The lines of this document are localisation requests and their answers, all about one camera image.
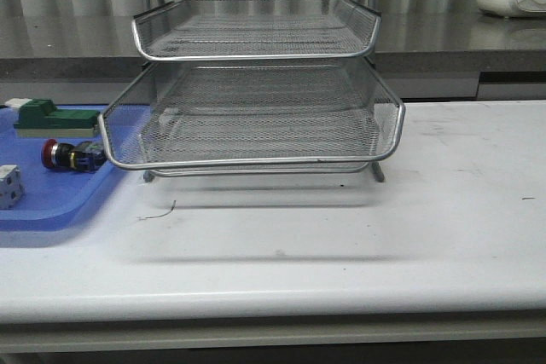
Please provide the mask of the silver mesh tray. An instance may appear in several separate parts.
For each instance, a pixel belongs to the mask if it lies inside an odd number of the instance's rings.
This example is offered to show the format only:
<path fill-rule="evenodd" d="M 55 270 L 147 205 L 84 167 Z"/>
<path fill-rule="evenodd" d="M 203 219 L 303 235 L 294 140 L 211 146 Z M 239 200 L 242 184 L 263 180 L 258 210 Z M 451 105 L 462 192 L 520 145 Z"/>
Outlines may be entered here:
<path fill-rule="evenodd" d="M 187 162 L 190 170 L 356 169 L 361 162 L 287 163 L 295 157 L 369 156 L 380 127 L 365 109 L 205 115 L 162 113 L 140 132 L 148 163 Z"/>
<path fill-rule="evenodd" d="M 101 114 L 109 159 L 160 175 L 351 172 L 405 107 L 364 58 L 154 63 Z"/>
<path fill-rule="evenodd" d="M 321 59 L 369 54 L 380 21 L 352 0 L 181 0 L 131 30 L 149 61 Z"/>

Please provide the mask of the red emergency stop button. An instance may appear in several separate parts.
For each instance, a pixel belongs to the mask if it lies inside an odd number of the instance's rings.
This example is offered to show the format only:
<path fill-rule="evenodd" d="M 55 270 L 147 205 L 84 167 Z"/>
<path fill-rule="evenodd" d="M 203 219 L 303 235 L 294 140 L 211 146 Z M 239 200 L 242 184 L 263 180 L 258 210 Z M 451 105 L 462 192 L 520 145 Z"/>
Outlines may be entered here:
<path fill-rule="evenodd" d="M 45 168 L 51 170 L 95 172 L 105 164 L 107 157 L 99 141 L 83 141 L 73 145 L 49 139 L 42 147 L 41 161 Z"/>

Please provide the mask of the silver mesh bottom tray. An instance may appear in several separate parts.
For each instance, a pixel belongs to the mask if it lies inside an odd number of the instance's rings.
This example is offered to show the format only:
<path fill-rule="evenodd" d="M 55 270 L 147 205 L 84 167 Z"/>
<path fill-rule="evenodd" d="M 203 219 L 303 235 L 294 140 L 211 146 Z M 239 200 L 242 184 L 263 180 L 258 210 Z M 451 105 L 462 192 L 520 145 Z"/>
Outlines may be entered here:
<path fill-rule="evenodd" d="M 187 162 L 190 170 L 356 169 L 361 162 L 287 163 L 295 157 L 369 156 L 380 127 L 365 109 L 205 115 L 162 113 L 140 132 L 148 163 Z"/>

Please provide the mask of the silver mesh top tray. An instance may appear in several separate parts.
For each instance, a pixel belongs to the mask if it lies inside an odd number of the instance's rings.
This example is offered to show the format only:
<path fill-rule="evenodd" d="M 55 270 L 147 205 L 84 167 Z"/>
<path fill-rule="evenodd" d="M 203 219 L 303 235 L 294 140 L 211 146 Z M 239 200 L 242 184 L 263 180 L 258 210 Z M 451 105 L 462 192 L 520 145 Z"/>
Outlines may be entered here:
<path fill-rule="evenodd" d="M 369 54 L 380 21 L 352 0 L 181 0 L 131 30 L 149 61 L 321 59 Z"/>

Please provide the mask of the blue plastic tray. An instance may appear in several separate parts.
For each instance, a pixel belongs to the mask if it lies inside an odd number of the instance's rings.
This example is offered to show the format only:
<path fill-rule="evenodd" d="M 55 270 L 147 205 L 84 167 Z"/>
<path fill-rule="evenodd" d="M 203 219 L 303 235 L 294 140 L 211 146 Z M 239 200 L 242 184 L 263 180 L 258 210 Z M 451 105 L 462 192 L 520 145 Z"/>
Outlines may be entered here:
<path fill-rule="evenodd" d="M 106 162 L 94 173 L 48 170 L 41 162 L 43 138 L 20 138 L 13 123 L 17 113 L 1 110 L 1 164 L 20 168 L 22 198 L 1 211 L 1 230 L 56 231 L 66 228 L 85 211 L 94 214 L 125 177 L 126 172 Z"/>

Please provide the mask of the green electrical module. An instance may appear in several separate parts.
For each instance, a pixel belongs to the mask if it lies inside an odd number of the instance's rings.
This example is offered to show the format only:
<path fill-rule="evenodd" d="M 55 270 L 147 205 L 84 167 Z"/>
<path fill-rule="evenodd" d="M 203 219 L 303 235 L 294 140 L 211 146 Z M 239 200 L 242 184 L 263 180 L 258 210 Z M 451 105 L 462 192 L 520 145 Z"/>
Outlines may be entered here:
<path fill-rule="evenodd" d="M 13 126 L 19 137 L 95 137 L 97 110 L 59 108 L 52 100 L 12 98 L 4 103 L 17 112 Z"/>

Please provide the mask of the white terminal block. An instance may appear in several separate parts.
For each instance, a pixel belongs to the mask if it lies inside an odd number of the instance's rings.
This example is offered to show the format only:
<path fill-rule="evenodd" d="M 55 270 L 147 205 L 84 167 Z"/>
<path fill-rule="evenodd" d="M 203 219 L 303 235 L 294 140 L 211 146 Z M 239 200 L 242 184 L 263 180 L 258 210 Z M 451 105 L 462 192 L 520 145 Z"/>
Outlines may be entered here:
<path fill-rule="evenodd" d="M 2 165 L 0 180 L 1 209 L 11 209 L 24 195 L 20 167 L 18 165 Z"/>

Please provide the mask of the grey stone counter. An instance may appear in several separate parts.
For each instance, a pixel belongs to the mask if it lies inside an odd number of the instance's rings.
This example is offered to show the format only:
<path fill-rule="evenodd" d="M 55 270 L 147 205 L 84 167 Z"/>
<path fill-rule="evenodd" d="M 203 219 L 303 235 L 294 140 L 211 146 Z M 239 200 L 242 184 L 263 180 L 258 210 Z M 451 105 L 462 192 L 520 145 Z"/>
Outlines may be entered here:
<path fill-rule="evenodd" d="M 131 17 L 1 19 L 1 77 L 134 78 L 143 58 Z M 375 46 L 384 75 L 480 72 L 489 83 L 545 80 L 545 21 L 481 13 L 384 14 Z"/>

